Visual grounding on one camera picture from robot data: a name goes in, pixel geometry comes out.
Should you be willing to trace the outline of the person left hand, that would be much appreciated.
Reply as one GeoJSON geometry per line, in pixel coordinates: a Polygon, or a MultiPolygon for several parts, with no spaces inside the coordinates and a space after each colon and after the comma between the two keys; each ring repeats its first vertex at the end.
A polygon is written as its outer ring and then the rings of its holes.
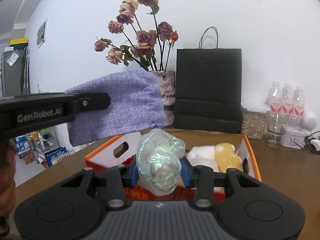
{"type": "Polygon", "coordinates": [[[8,215],[15,206],[15,172],[16,147],[12,140],[1,143],[1,151],[5,152],[3,166],[1,167],[1,216],[8,215]]]}

